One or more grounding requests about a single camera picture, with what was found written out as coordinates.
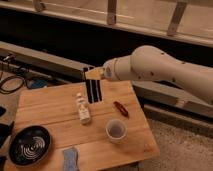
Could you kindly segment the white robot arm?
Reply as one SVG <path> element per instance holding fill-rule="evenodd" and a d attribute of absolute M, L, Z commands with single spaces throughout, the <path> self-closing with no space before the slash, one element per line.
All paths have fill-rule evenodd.
<path fill-rule="evenodd" d="M 213 106 L 213 68 L 178 60 L 149 45 L 85 72 L 90 80 L 166 81 Z"/>

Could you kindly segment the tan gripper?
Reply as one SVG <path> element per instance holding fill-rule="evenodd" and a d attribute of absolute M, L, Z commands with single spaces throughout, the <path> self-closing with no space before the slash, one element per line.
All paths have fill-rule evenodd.
<path fill-rule="evenodd" d="M 93 96 L 91 91 L 90 80 L 101 80 L 104 78 L 104 69 L 102 67 L 96 67 L 89 70 L 88 67 L 83 68 L 84 79 L 86 83 L 88 102 L 93 103 Z"/>

